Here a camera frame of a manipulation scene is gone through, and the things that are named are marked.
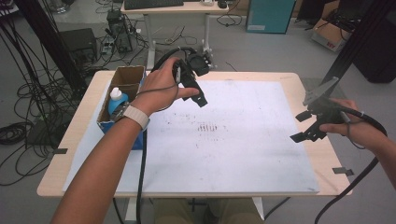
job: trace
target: black controller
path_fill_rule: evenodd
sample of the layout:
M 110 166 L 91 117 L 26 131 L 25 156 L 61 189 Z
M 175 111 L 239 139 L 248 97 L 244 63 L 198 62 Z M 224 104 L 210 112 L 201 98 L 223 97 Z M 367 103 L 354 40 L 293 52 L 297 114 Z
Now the black controller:
M 312 115 L 317 116 L 317 121 L 312 124 L 304 133 L 297 133 L 292 135 L 290 138 L 296 142 L 302 142 L 304 140 L 316 140 L 323 139 L 326 133 L 319 129 L 319 126 L 325 123 L 344 123 L 345 120 L 342 117 L 341 106 L 327 97 L 320 97 L 314 103 L 310 104 L 307 110 L 296 116 L 297 120 L 302 122 L 306 119 L 310 119 Z
M 205 68 L 200 66 L 198 68 L 199 74 L 197 76 L 202 76 L 208 72 L 205 71 Z M 198 104 L 198 106 L 202 107 L 207 104 L 207 100 L 205 98 L 204 93 L 202 92 L 201 88 L 199 87 L 198 83 L 195 80 L 195 75 L 192 72 L 191 66 L 188 66 L 183 60 L 178 60 L 174 63 L 172 69 L 173 77 L 176 83 L 181 83 L 185 88 L 195 88 L 199 90 L 198 95 L 194 95 L 191 99 Z

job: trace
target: table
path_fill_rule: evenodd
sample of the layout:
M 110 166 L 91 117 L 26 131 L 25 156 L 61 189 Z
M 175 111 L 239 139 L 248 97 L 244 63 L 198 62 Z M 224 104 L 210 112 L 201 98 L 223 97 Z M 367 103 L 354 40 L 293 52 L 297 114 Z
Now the table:
M 147 9 L 125 10 L 123 14 L 143 14 L 148 36 L 148 63 L 147 69 L 151 70 L 155 60 L 155 41 L 152 40 L 151 32 L 155 28 L 166 25 L 203 25 L 205 37 L 203 40 L 203 53 L 211 52 L 209 47 L 209 15 L 214 13 L 226 13 L 228 8 L 219 8 L 215 2 L 213 6 L 204 6 L 200 2 L 185 2 L 182 7 L 156 7 Z
M 87 130 L 88 124 L 92 119 L 92 113 L 98 106 L 103 92 L 108 85 L 109 80 L 113 77 L 114 71 L 100 71 L 94 76 L 91 85 L 87 89 L 81 104 L 78 107 L 76 115 L 73 117 L 64 138 L 59 145 L 59 148 L 67 148 L 66 154 L 54 155 L 52 162 L 41 183 L 38 186 L 37 193 L 40 196 L 45 197 L 62 197 L 64 195 L 63 186 L 70 171 L 71 163 L 74 158 L 76 149 L 79 142 L 82 139 L 85 131 Z M 252 72 L 210 72 L 208 75 L 198 77 L 198 80 L 259 80 L 259 81 L 275 81 L 279 82 L 285 95 L 290 104 L 290 110 L 293 115 L 297 115 L 305 110 L 302 104 L 304 100 L 304 87 L 296 74 L 292 73 L 252 73 Z M 298 122 L 296 120 L 297 128 L 300 131 L 305 131 L 313 120 Z M 332 145 L 328 138 L 318 140 L 317 142 L 304 142 L 305 150 L 311 161 L 314 173 L 316 175 L 319 192 L 315 193 L 315 196 L 324 195 L 338 195 L 345 189 L 349 182 L 345 175 L 336 175 L 332 168 L 341 167 L 338 158 L 332 148 Z M 250 196 L 268 196 L 274 194 L 255 193 Z M 135 197 L 135 193 L 121 193 L 116 192 L 116 197 Z M 161 193 L 153 195 L 145 195 L 146 197 L 162 197 Z M 183 194 L 183 197 L 205 197 L 205 194 Z

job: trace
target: cardboard box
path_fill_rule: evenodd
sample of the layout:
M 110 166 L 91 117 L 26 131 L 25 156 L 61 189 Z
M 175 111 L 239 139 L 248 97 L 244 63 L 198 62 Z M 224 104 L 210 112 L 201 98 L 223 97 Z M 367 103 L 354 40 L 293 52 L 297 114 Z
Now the cardboard box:
M 118 87 L 120 90 L 128 95 L 129 101 L 131 102 L 137 94 L 139 89 L 140 81 L 146 76 L 146 70 L 144 66 L 129 66 L 129 67 L 118 67 L 114 77 L 111 79 L 110 86 L 106 90 L 106 98 L 102 105 L 102 109 L 99 112 L 97 118 L 97 124 L 103 133 L 106 133 L 114 121 L 110 121 L 110 115 L 107 112 L 108 102 L 110 99 L 110 93 L 113 88 Z M 134 142 L 132 149 L 143 148 L 143 134 L 140 133 Z
M 311 37 L 322 46 L 334 52 L 340 50 L 351 36 L 350 32 L 323 20 L 338 8 L 339 3 L 340 1 L 338 0 L 324 6 L 322 19 L 314 26 L 314 32 Z

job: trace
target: table leg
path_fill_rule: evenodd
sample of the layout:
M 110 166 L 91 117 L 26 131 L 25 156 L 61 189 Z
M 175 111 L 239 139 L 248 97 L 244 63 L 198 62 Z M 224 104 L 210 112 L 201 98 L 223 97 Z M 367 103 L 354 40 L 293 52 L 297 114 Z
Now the table leg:
M 136 221 L 136 198 L 129 199 L 125 220 Z
M 209 14 L 205 14 L 205 37 L 203 43 L 203 52 L 210 53 L 212 49 L 209 47 Z
M 155 62 L 155 42 L 152 40 L 151 36 L 151 24 L 148 14 L 143 15 L 146 24 L 147 36 L 148 36 L 148 63 L 146 69 L 151 70 L 154 67 Z
M 262 209 L 262 198 L 261 197 L 253 197 L 254 205 L 256 205 L 257 211 L 260 214 L 262 220 L 264 220 L 264 210 Z

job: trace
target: finger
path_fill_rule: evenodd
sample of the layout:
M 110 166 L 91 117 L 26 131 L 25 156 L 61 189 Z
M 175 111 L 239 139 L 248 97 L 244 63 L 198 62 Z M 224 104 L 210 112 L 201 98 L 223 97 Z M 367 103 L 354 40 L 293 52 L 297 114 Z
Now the finger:
M 163 71 L 172 71 L 173 65 L 175 62 L 177 62 L 178 60 L 180 60 L 177 57 L 172 57 L 169 58 L 168 60 L 166 60 L 166 62 L 163 64 Z
M 177 93 L 177 99 L 191 97 L 197 94 L 199 94 L 199 91 L 195 88 L 179 88 Z
M 352 108 L 354 110 L 358 110 L 358 107 L 356 106 L 356 103 L 353 100 L 335 99 L 335 98 L 332 98 L 331 100 L 333 102 L 339 104 L 339 105 L 342 105 L 342 106 L 345 106 L 345 107 L 349 107 L 349 108 Z
M 347 135 L 347 126 L 345 124 L 322 124 L 319 129 L 325 133 L 340 133 Z

